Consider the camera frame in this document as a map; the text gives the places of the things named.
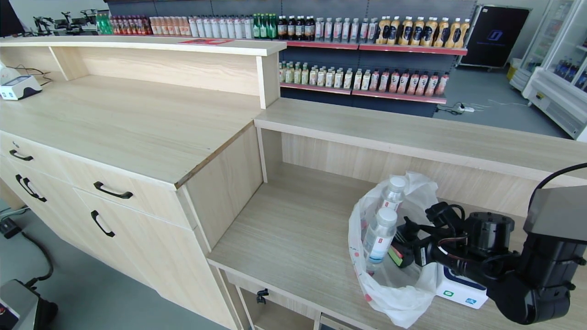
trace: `counter top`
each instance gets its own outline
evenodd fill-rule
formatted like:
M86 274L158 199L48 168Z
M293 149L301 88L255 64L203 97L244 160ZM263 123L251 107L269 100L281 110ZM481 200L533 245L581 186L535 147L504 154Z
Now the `counter top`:
M497 127L279 99L255 119L264 129L541 181L587 161L587 144ZM587 184L587 171L553 181Z
M179 187L261 111L256 96L85 76L0 100L0 130Z
M2 40L0 41L0 47L50 46L132 48L252 56L268 56L287 48L287 43L275 41L234 40L219 45L180 43L187 40L189 39L163 36L37 36Z

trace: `water bottle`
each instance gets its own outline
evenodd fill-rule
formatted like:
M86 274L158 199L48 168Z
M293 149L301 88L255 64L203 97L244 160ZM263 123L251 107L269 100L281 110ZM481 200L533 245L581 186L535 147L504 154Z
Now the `water bottle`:
M405 188L406 180L403 177L391 176L387 187L381 193L379 208L388 207L397 211L405 198L403 193Z
M389 207L380 208L375 219L371 221L363 242L367 272L370 275L373 275L383 262L396 234L396 223L397 213Z

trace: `refrigerator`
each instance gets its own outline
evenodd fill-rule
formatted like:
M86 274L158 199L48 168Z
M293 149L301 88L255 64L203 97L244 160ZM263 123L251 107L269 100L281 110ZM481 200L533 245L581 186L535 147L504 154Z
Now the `refrigerator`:
M530 47L522 58L522 64L510 80L510 84L520 92L526 87L534 69L542 65L563 23L571 13L574 2L574 0L552 0L548 4Z
M582 142L587 142L586 2L571 2L550 51L522 91L573 139Z

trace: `bottle cap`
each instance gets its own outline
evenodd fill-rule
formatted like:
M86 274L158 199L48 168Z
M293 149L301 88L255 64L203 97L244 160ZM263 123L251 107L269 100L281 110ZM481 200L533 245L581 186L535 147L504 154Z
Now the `bottle cap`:
M382 207L377 211L377 223L386 227L396 225L397 213L390 207Z

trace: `white device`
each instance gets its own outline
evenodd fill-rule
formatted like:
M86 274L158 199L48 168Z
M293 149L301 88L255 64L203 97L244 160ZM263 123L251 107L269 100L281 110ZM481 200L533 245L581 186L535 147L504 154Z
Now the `white device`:
M479 309L487 301L487 289L462 276L454 275L450 269L438 263L436 295Z
M43 91L34 76L20 76L0 85L5 100L22 100Z

